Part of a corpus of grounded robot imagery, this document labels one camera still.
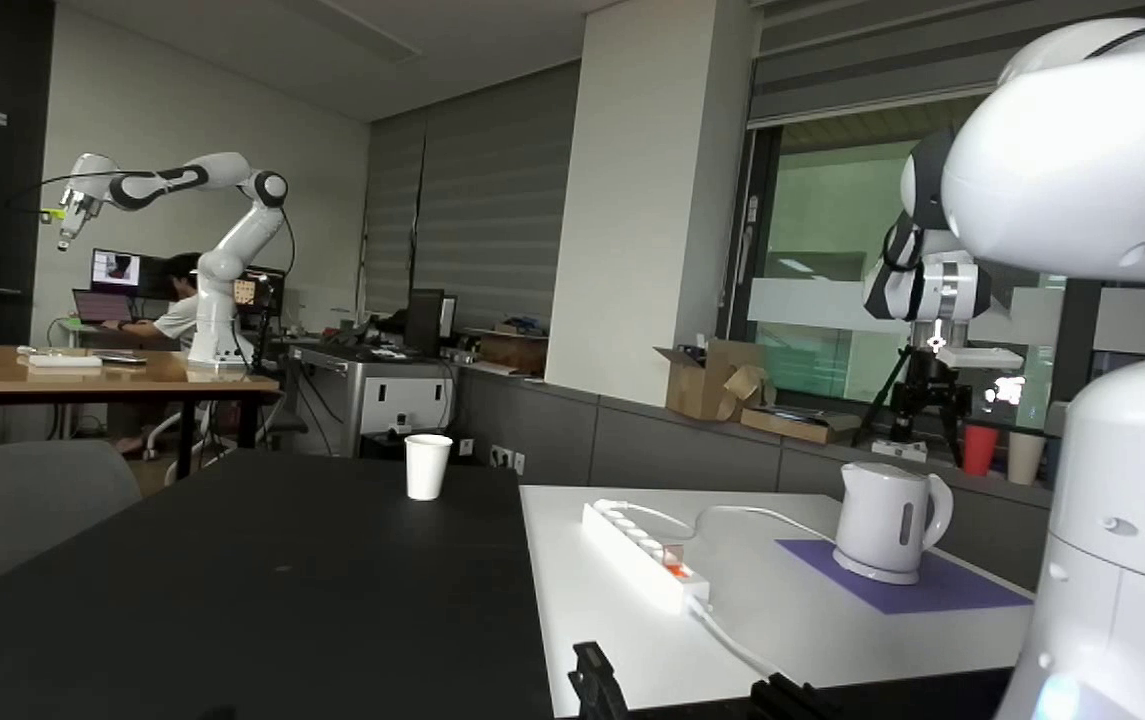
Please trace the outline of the black computer tower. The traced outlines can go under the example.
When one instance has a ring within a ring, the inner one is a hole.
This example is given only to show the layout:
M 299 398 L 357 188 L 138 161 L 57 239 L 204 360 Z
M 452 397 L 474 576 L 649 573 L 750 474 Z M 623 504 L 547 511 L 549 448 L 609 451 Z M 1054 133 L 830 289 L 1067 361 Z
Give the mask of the black computer tower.
M 423 357 L 439 357 L 452 337 L 457 296 L 444 290 L 417 288 L 409 292 L 403 345 Z

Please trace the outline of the grey window blinds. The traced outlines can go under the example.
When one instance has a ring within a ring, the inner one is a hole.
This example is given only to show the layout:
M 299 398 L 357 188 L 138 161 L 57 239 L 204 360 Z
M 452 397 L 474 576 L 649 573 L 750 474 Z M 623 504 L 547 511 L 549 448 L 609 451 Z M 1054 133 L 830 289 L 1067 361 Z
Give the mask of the grey window blinds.
M 548 327 L 581 64 L 376 120 L 368 139 L 363 307 L 456 296 L 456 329 Z

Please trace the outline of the white keyboard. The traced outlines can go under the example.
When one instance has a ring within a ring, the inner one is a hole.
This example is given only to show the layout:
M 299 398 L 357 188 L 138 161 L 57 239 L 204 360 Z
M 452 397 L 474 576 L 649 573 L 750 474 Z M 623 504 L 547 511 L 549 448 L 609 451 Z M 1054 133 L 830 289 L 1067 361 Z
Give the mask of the white keyboard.
M 41 351 L 29 346 L 19 347 L 16 356 L 19 363 L 38 369 L 92 370 L 104 365 L 104 361 L 95 355 Z

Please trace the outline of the wooden table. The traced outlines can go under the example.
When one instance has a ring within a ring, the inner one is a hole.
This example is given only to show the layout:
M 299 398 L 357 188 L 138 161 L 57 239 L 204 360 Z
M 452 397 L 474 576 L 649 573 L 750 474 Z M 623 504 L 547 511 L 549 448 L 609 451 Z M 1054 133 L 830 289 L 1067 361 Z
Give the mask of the wooden table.
M 0 406 L 176 402 L 182 406 L 176 480 L 187 478 L 200 466 L 194 461 L 194 445 L 207 434 L 198 428 L 200 404 L 237 405 L 235 445 L 256 446 L 262 402 L 278 396 L 278 382 L 252 373 L 247 366 L 192 366 L 183 353 L 142 351 L 139 356 L 143 363 L 136 366 L 114 366 L 102 359 L 100 369 L 38 369 L 19 363 L 14 347 L 0 346 Z

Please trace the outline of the flat cardboard box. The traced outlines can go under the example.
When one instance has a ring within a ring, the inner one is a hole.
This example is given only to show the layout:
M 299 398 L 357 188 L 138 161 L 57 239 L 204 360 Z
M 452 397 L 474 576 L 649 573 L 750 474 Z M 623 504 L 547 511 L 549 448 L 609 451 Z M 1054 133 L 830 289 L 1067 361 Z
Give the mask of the flat cardboard box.
M 760 406 L 742 410 L 740 424 L 784 438 L 832 445 L 850 440 L 863 424 L 860 416 L 805 408 Z

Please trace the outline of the white power strip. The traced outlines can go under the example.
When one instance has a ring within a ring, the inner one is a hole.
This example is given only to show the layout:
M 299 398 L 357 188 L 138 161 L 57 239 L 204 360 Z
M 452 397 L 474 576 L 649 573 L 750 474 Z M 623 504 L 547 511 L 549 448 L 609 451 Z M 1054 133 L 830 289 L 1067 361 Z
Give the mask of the white power strip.
M 618 577 L 669 615 L 710 609 L 710 583 L 687 564 L 681 543 L 660 541 L 624 514 L 623 503 L 601 500 L 582 506 L 582 535 Z

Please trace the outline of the beige cup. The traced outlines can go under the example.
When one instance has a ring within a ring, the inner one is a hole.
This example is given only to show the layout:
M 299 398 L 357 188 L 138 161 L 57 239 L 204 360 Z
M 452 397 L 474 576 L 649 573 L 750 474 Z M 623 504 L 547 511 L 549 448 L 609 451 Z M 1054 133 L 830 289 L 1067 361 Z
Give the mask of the beige cup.
M 1016 486 L 1033 486 L 1047 451 L 1047 437 L 1011 432 L 1006 443 L 1006 482 Z

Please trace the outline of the laptop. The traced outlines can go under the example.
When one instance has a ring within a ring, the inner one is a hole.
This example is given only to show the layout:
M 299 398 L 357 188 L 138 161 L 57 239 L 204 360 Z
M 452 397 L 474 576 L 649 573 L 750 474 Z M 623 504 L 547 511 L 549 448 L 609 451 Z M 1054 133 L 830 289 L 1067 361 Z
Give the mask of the laptop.
M 136 306 L 132 296 L 96 290 L 73 290 L 74 316 L 86 325 L 131 323 L 137 319 Z

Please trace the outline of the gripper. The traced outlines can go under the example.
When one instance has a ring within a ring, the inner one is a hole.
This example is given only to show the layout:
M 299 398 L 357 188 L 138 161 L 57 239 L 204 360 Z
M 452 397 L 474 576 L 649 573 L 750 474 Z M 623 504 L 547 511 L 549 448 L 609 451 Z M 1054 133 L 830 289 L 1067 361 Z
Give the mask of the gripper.
M 905 355 L 905 378 L 902 383 L 893 386 L 889 397 L 893 414 L 889 441 L 900 445 L 914 442 L 915 421 L 925 406 L 925 393 L 935 393 L 943 442 L 951 452 L 953 465 L 961 468 L 964 452 L 960 428 L 973 406 L 973 388 L 960 386 L 960 372 L 939 359 L 932 348 L 907 346 Z

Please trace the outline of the person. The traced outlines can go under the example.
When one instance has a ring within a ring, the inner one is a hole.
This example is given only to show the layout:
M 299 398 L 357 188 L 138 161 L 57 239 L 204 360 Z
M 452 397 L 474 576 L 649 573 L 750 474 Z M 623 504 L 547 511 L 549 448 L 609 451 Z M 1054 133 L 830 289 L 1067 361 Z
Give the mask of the person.
M 104 322 L 102 329 L 144 341 L 179 341 L 194 334 L 198 311 L 198 263 L 202 252 L 182 252 L 161 263 L 159 278 L 174 293 L 174 302 L 159 318 L 139 322 Z

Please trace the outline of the silver metal cabinet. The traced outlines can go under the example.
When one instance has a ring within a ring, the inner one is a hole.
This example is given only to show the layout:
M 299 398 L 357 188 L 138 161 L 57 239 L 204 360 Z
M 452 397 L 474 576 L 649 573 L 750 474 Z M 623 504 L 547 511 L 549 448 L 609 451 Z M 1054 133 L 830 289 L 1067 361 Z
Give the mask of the silver metal cabinet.
M 456 410 L 456 370 L 441 361 L 335 345 L 289 351 L 293 413 L 307 433 L 301 454 L 360 456 L 361 441 L 390 429 L 444 430 Z

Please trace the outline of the grey chair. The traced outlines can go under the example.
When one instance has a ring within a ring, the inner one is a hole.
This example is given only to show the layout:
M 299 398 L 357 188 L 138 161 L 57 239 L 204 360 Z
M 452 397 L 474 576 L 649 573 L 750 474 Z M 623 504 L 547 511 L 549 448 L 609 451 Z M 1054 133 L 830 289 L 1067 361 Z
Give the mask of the grey chair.
M 136 475 L 106 442 L 0 445 L 0 575 L 141 498 Z

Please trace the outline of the white paper cup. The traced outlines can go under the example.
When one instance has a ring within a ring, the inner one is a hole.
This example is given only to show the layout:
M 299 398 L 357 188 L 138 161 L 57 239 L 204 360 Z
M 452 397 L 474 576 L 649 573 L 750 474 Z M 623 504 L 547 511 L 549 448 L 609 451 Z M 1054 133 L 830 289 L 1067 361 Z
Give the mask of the white paper cup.
M 406 497 L 414 501 L 436 500 L 455 448 L 453 438 L 441 434 L 412 434 L 404 438 L 404 448 L 406 448 Z

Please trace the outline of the purple mat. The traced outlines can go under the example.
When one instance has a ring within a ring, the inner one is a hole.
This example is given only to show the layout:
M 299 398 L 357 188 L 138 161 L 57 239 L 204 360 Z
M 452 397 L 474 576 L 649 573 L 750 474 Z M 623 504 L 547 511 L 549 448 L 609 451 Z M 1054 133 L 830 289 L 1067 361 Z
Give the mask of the purple mat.
M 921 560 L 919 583 L 897 585 L 860 577 L 840 568 L 832 557 L 832 543 L 824 539 L 777 539 L 776 543 L 818 573 L 824 575 L 829 581 L 884 615 L 1033 606 L 1033 601 L 1024 594 L 935 553 L 927 553 Z

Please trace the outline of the window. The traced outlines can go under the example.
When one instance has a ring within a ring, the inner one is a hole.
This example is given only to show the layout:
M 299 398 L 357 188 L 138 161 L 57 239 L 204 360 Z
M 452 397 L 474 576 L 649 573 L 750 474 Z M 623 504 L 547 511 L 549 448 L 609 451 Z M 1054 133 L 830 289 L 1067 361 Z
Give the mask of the window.
M 957 129 L 982 97 L 950 97 L 790 122 L 767 224 L 763 279 L 861 282 L 879 258 L 884 234 L 901 209 L 900 179 L 919 139 Z M 989 318 L 1001 322 L 1000 347 L 1022 355 L 1021 377 L 1034 399 L 1047 399 L 1066 279 L 988 263 Z M 755 341 L 769 348 L 773 381 L 788 391 L 872 401 L 909 329 L 875 323 L 863 301 L 843 306 L 845 319 L 820 319 L 823 301 L 806 296 L 787 322 L 756 322 Z

